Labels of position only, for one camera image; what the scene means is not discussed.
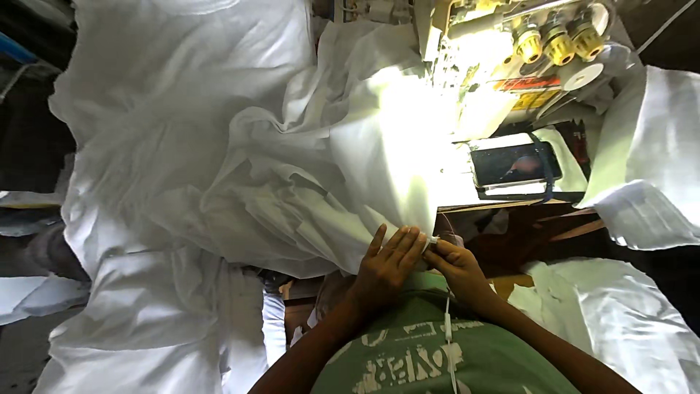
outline person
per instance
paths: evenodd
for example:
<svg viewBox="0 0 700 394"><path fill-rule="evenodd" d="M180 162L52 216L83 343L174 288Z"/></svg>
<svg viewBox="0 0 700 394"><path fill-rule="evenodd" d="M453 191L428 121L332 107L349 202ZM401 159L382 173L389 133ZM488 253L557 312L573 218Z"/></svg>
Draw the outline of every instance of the person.
<svg viewBox="0 0 700 394"><path fill-rule="evenodd" d="M469 250L438 240L424 252L426 235L406 226L382 247L385 233L345 297L250 394L639 393L502 300ZM421 256L443 290L415 285Z"/></svg>

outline right hand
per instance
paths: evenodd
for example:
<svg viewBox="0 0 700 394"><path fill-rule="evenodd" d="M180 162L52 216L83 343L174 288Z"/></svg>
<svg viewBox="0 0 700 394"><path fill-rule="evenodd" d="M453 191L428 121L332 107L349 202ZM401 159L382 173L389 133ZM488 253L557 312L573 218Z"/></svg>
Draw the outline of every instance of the right hand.
<svg viewBox="0 0 700 394"><path fill-rule="evenodd" d="M503 300L491 289L476 258L469 250L443 240L437 240L435 250L423 253L428 265L447 279L449 289L462 304L474 312L486 315Z"/></svg>

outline forearm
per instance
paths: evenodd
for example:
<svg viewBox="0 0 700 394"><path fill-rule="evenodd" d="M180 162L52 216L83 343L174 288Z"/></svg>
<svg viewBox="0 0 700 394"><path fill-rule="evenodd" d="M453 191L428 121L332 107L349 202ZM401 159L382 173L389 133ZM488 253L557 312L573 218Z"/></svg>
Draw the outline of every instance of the forearm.
<svg viewBox="0 0 700 394"><path fill-rule="evenodd" d="M277 360L248 394L310 392L328 360L363 323L358 305L346 298Z"/></svg>
<svg viewBox="0 0 700 394"><path fill-rule="evenodd" d="M581 393L639 393L602 362L540 327L502 299L480 313L518 336L554 365Z"/></svg>

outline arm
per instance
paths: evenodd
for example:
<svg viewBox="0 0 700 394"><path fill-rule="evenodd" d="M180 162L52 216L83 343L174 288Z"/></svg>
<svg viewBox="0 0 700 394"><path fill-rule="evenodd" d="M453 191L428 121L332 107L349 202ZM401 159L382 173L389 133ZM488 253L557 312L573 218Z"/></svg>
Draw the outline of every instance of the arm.
<svg viewBox="0 0 700 394"><path fill-rule="evenodd" d="M602 362L540 327L491 290L472 252L443 240L425 260L440 271L457 300L532 346L581 393L639 394Z"/></svg>
<svg viewBox="0 0 700 394"><path fill-rule="evenodd" d="M258 380L248 394L308 393L328 360L373 313L396 300L426 244L418 227L402 227L382 248L386 225L374 235L345 299Z"/></svg>

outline left hand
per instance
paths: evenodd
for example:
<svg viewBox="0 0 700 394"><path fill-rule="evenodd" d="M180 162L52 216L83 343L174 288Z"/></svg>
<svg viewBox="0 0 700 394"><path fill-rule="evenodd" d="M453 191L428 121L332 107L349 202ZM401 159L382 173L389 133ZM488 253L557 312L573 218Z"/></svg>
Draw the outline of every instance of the left hand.
<svg viewBox="0 0 700 394"><path fill-rule="evenodd" d="M428 238L418 227L403 226L382 247L386 225L374 235L347 297L364 313L372 313L396 300L403 283L421 258Z"/></svg>

